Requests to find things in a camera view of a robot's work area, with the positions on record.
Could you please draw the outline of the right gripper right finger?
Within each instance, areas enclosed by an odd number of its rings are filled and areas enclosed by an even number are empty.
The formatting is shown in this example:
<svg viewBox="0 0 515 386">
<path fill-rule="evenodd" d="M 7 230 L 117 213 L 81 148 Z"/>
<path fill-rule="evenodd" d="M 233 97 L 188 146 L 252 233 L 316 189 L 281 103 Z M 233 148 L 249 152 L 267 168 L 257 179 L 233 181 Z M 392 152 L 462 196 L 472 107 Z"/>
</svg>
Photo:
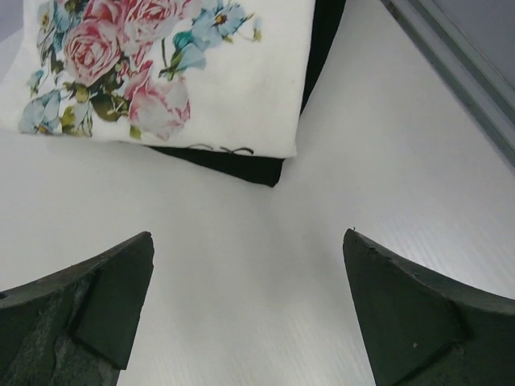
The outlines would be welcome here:
<svg viewBox="0 0 515 386">
<path fill-rule="evenodd" d="M 512 385 L 514 301 L 348 229 L 344 263 L 377 385 Z"/>
</svg>

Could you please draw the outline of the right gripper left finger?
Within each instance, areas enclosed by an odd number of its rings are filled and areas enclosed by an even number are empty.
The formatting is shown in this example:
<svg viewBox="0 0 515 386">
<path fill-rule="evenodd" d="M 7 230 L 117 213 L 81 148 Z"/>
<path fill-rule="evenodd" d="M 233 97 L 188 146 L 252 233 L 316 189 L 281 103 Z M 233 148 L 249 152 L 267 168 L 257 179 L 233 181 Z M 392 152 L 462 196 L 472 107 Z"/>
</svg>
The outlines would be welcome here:
<svg viewBox="0 0 515 386">
<path fill-rule="evenodd" d="M 153 273 L 141 232 L 79 264 L 1 292 L 3 385 L 115 385 Z"/>
</svg>

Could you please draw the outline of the white floral t shirt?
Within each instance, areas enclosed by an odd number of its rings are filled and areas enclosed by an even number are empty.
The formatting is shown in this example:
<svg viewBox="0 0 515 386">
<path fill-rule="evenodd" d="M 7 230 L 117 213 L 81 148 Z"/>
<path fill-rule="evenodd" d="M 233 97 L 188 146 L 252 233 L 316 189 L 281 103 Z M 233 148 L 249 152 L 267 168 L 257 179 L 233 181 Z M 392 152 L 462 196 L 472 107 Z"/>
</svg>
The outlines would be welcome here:
<svg viewBox="0 0 515 386">
<path fill-rule="evenodd" d="M 25 1 L 1 126 L 295 155 L 312 1 Z"/>
</svg>

